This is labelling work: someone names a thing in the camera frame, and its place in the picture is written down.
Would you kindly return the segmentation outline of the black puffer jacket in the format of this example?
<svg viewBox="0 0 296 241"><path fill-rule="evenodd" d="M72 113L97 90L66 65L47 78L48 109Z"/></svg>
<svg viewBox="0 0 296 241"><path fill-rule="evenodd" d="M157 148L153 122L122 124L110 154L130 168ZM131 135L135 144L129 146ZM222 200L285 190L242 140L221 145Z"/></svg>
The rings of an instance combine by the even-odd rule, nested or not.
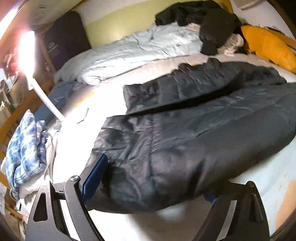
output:
<svg viewBox="0 0 296 241"><path fill-rule="evenodd" d="M89 210L150 212L195 199L295 137L295 84L273 68L210 58L123 95L126 114L106 119L88 160L108 157Z"/></svg>

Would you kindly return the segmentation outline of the black clothes pile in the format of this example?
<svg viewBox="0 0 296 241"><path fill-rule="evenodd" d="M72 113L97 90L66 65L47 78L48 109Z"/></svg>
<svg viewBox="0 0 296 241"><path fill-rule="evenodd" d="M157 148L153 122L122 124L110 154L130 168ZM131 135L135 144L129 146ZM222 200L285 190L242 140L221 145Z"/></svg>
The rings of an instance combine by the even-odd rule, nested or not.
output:
<svg viewBox="0 0 296 241"><path fill-rule="evenodd" d="M155 15L156 25L177 22L180 27L195 23L200 25L201 53L216 55L232 33L241 26L241 21L215 1L189 1L175 3Z"/></svg>

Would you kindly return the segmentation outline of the blue plaid shirt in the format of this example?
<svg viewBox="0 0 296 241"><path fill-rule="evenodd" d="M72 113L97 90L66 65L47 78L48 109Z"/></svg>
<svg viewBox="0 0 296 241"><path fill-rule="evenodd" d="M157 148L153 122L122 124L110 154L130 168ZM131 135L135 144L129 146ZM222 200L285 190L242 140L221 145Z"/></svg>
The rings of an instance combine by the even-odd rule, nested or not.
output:
<svg viewBox="0 0 296 241"><path fill-rule="evenodd" d="M20 200L20 187L45 170L48 129L44 120L36 121L28 109L6 150L6 177L10 195Z"/></svg>

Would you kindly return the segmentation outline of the blue pillow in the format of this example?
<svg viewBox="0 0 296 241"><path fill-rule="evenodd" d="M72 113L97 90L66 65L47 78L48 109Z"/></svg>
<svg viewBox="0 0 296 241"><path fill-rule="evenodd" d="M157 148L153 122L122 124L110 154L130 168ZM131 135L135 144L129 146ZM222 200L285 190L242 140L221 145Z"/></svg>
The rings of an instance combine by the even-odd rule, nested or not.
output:
<svg viewBox="0 0 296 241"><path fill-rule="evenodd" d="M50 101L58 110L60 110L66 104L68 97L73 92L75 84L75 81L66 84L60 84L49 94ZM34 112L34 117L36 122L45 121L45 123L48 124L55 116L44 104L42 104Z"/></svg>

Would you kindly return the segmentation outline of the dark headboard cushion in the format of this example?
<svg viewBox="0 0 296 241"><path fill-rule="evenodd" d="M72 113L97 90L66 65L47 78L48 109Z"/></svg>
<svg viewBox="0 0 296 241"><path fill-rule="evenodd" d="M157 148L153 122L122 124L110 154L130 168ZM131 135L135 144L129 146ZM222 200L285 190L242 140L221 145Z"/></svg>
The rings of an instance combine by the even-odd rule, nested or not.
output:
<svg viewBox="0 0 296 241"><path fill-rule="evenodd" d="M91 49L81 17L69 11L55 20L45 33L44 44L56 71L74 56Z"/></svg>

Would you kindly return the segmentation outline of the white lamp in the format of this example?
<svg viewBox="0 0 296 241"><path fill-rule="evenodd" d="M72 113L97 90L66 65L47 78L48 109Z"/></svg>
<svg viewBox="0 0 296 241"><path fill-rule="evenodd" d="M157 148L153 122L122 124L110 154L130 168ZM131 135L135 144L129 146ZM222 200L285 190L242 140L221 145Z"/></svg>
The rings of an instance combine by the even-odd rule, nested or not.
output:
<svg viewBox="0 0 296 241"><path fill-rule="evenodd" d="M89 109L86 109L86 111L76 119L66 118L38 84L37 80L34 78L36 65L35 50L35 32L22 32L18 43L17 64L19 71L23 73L26 77L28 89L34 90L39 99L41 99L43 105L46 107L46 113L50 118L56 118L60 122L64 122L66 125L78 124L84 121L86 116L88 115Z"/></svg>

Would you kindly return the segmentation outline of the beige crumpled garment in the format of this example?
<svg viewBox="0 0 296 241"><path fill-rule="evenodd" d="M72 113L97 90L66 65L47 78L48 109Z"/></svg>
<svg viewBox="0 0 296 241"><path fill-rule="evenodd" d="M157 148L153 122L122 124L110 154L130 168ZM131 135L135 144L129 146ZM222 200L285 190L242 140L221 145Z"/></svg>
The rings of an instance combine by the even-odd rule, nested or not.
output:
<svg viewBox="0 0 296 241"><path fill-rule="evenodd" d="M195 32L199 32L201 28L200 25L195 23L190 23L186 27ZM225 44L222 47L217 49L217 54L233 56L234 53L236 53L238 49L243 46L244 46L243 37L241 37L240 34L231 34L231 36L227 39Z"/></svg>

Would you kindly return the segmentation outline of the light blue duvet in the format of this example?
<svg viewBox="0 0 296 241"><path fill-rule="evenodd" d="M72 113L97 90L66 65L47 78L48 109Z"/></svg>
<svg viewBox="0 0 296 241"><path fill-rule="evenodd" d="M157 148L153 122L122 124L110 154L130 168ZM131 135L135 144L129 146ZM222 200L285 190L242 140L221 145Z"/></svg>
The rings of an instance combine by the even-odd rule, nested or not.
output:
<svg viewBox="0 0 296 241"><path fill-rule="evenodd" d="M74 56L55 73L54 81L95 86L153 61L200 53L202 46L200 25L152 24L147 30Z"/></svg>

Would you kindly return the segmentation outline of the orange pillow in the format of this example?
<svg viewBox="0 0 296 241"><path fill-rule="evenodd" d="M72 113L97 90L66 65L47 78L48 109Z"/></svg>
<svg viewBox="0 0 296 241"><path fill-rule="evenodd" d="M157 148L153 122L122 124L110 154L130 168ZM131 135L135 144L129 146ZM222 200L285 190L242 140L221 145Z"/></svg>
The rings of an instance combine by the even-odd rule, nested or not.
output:
<svg viewBox="0 0 296 241"><path fill-rule="evenodd" d="M267 29L251 25L241 26L241 32L248 52L295 73L295 54L283 40Z"/></svg>

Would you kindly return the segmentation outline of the wooden bed frame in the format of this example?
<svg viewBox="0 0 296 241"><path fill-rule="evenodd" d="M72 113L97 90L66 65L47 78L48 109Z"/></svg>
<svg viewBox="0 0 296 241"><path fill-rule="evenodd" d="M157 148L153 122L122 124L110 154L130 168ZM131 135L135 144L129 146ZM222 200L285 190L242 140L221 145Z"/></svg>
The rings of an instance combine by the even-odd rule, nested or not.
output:
<svg viewBox="0 0 296 241"><path fill-rule="evenodd" d="M222 1L241 22L266 28L295 51L295 25L276 1Z"/></svg>

